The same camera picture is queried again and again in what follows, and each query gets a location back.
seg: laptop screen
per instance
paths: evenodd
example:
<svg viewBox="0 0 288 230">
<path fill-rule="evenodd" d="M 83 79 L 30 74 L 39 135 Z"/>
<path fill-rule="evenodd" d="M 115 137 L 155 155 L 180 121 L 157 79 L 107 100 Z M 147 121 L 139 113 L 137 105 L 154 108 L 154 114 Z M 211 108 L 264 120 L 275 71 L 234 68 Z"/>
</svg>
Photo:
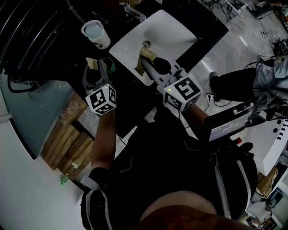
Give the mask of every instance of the laptop screen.
<svg viewBox="0 0 288 230">
<path fill-rule="evenodd" d="M 247 123 L 251 113 L 252 111 L 230 122 L 227 122 L 221 126 L 213 128 L 210 133 L 209 141 L 211 142 L 213 140 L 216 140 L 220 137 L 223 137 L 225 135 L 228 135 L 229 133 L 232 133 L 234 131 L 237 131 L 243 128 L 245 124 Z"/>
</svg>

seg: equipment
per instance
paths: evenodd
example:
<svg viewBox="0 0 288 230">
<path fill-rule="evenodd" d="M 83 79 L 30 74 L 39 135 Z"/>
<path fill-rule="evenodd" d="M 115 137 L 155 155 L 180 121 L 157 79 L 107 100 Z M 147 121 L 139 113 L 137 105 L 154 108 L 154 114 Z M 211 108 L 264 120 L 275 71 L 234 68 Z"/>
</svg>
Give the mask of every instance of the equipment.
<svg viewBox="0 0 288 230">
<path fill-rule="evenodd" d="M 98 115 L 103 115 L 116 108 L 116 90 L 111 86 L 112 83 L 108 79 L 102 59 L 98 60 L 98 70 L 100 71 L 100 79 L 97 76 L 89 79 L 89 67 L 87 65 L 84 70 L 82 83 L 88 95 L 86 101 L 90 110 Z"/>
<path fill-rule="evenodd" d="M 219 143 L 244 130 L 254 110 L 255 104 L 249 101 L 205 118 L 205 141 Z"/>
<path fill-rule="evenodd" d="M 163 94 L 163 100 L 180 112 L 193 105 L 202 89 L 192 74 L 169 57 L 157 57 L 153 62 L 141 56 L 141 63 L 150 79 L 157 84 L 157 90 Z"/>
</svg>

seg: leg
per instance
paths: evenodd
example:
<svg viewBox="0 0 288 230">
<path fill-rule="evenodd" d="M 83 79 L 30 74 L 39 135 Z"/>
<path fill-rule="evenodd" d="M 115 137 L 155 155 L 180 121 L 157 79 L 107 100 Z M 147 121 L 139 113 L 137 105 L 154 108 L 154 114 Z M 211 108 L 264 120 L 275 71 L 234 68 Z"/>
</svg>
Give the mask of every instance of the leg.
<svg viewBox="0 0 288 230">
<path fill-rule="evenodd" d="M 253 83 L 256 68 L 231 72 L 210 79 L 211 90 L 221 98 L 229 101 L 246 102 L 254 98 Z"/>
</svg>

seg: yellow object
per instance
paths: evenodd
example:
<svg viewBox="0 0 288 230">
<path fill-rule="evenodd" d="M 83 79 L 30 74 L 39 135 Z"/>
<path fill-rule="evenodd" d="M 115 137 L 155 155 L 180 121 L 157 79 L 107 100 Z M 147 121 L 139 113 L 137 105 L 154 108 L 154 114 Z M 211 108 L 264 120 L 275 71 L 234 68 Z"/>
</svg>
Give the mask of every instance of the yellow object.
<svg viewBox="0 0 288 230">
<path fill-rule="evenodd" d="M 88 64 L 88 67 L 92 70 L 98 70 L 98 61 L 95 60 L 95 59 L 92 59 L 90 57 L 86 57 L 86 61 L 87 61 L 87 64 Z M 106 63 L 104 63 L 104 67 L 105 69 L 107 70 L 107 65 Z"/>
<path fill-rule="evenodd" d="M 145 70 L 141 64 L 141 60 L 140 60 L 141 56 L 148 58 L 151 62 L 153 62 L 155 58 L 157 58 L 157 56 L 152 51 L 144 47 L 141 48 L 140 53 L 139 53 L 138 63 L 137 63 L 137 66 L 135 67 L 135 70 L 137 71 L 137 73 L 143 76 L 143 74 L 145 73 Z"/>
</svg>

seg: countertop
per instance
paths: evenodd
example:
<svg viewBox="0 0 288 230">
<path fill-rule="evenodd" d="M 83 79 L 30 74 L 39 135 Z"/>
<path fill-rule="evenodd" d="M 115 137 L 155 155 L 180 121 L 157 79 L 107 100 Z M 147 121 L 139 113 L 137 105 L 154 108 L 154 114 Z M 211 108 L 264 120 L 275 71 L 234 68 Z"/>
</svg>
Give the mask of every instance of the countertop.
<svg viewBox="0 0 288 230">
<path fill-rule="evenodd" d="M 228 32 L 223 23 L 197 0 L 163 0 L 162 5 L 154 0 L 146 0 L 135 9 L 147 18 L 163 9 L 198 38 L 198 41 L 176 60 L 186 72 L 189 72 Z M 110 47 L 105 50 L 97 48 L 87 50 L 86 54 L 87 57 L 94 59 L 110 57 L 115 63 L 116 71 L 109 78 L 117 91 L 116 130 L 120 137 L 124 137 L 155 107 L 156 84 L 145 86 L 109 53 L 109 49 L 138 24 L 137 19 L 128 23 L 110 21 L 105 27 L 111 38 Z M 77 77 L 72 77 L 68 81 L 83 100 L 86 93 L 81 73 L 85 66 L 86 61 L 83 60 L 78 66 L 79 71 L 75 73 Z"/>
</svg>

